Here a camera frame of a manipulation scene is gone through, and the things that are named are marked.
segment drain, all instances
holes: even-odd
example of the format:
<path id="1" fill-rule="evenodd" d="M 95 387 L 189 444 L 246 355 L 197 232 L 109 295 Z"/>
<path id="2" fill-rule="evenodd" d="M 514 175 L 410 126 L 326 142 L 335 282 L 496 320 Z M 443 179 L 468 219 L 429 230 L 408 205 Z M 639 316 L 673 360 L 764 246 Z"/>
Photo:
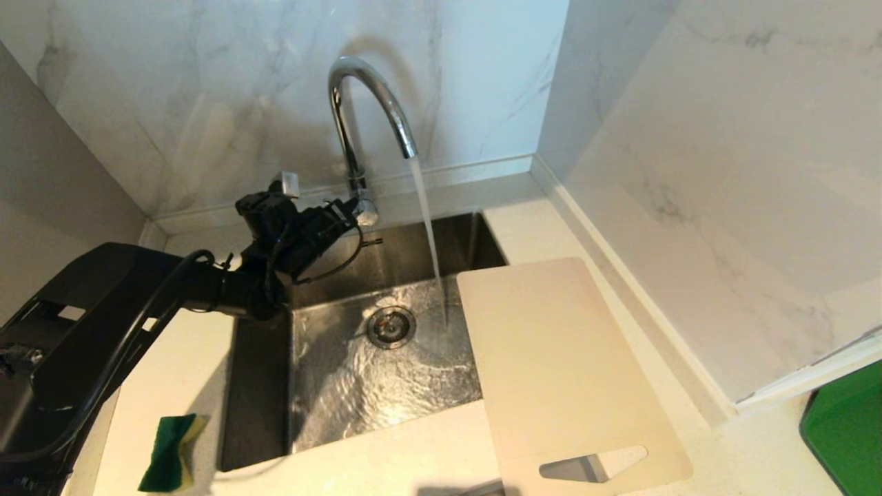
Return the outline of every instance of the drain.
<path id="1" fill-rule="evenodd" d="M 374 312 L 368 319 L 368 339 L 382 349 L 401 348 L 416 330 L 414 314 L 403 306 L 387 306 Z"/>

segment white countertop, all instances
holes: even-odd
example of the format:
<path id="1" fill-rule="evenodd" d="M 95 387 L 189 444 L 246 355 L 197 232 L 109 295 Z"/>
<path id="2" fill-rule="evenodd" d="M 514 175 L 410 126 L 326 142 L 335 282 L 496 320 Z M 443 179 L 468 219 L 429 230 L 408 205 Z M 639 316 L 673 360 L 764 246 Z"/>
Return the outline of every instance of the white countertop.
<path id="1" fill-rule="evenodd" d="M 598 282 L 684 443 L 695 475 L 641 495 L 840 494 L 802 442 L 805 397 L 711 429 L 600 271 L 528 174 L 429 191 L 433 216 L 481 209 L 511 264 L 581 257 Z M 385 223 L 416 222 L 414 194 L 382 198 Z M 219 256 L 249 243 L 244 226 L 172 237 L 167 251 Z M 136 494 L 160 417 L 210 417 L 193 454 L 204 496 L 244 494 L 441 496 L 499 477 L 483 402 L 338 441 L 236 472 L 214 470 L 232 318 L 181 311 L 121 388 L 96 475 L 81 470 L 72 496 Z"/>

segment cutting board handle hole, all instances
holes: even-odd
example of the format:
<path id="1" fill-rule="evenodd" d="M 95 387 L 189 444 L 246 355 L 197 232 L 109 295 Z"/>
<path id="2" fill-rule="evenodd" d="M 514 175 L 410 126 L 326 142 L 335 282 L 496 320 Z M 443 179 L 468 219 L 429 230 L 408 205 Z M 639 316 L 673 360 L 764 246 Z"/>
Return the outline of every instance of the cutting board handle hole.
<path id="1" fill-rule="evenodd" d="M 602 484 L 642 462 L 647 456 L 649 452 L 646 447 L 624 447 L 544 463 L 539 466 L 539 475 L 558 480 Z"/>

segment faucet spout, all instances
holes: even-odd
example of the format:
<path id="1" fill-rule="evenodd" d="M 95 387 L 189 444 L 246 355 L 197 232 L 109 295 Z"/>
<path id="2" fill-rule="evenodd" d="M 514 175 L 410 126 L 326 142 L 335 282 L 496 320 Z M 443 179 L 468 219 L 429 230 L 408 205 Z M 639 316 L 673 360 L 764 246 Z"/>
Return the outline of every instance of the faucet spout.
<path id="1" fill-rule="evenodd" d="M 334 123 L 337 125 L 340 146 L 346 156 L 349 192 L 353 198 L 357 197 L 360 200 L 358 221 L 362 225 L 373 225 L 378 220 L 377 206 L 370 195 L 364 167 L 358 163 L 358 159 L 355 157 L 355 148 L 349 137 L 346 119 L 343 116 L 342 83 L 346 76 L 360 80 L 377 98 L 380 107 L 383 108 L 389 119 L 389 124 L 392 126 L 401 154 L 405 159 L 416 157 L 416 141 L 398 99 L 395 98 L 383 77 L 361 58 L 355 56 L 339 58 L 328 74 L 328 98 L 331 101 L 331 111 Z"/>

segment running water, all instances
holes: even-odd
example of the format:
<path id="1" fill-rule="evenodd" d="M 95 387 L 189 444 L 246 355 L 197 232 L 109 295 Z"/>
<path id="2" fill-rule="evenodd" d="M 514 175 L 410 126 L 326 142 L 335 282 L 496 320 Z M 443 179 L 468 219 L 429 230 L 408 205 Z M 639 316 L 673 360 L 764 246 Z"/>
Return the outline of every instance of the running water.
<path id="1" fill-rule="evenodd" d="M 435 282 L 438 290 L 441 292 L 441 314 L 444 327 L 447 328 L 447 305 L 445 301 L 444 284 L 441 282 L 441 271 L 438 270 L 438 254 L 435 248 L 435 232 L 432 231 L 432 220 L 429 217 L 429 201 L 426 199 L 426 185 L 422 181 L 422 172 L 420 171 L 420 159 L 414 157 L 406 160 L 410 166 L 410 172 L 414 175 L 414 183 L 416 184 L 416 196 L 420 198 L 420 209 L 422 210 L 422 221 L 426 224 L 426 235 L 429 237 L 429 250 L 432 252 L 432 268 L 435 269 Z"/>

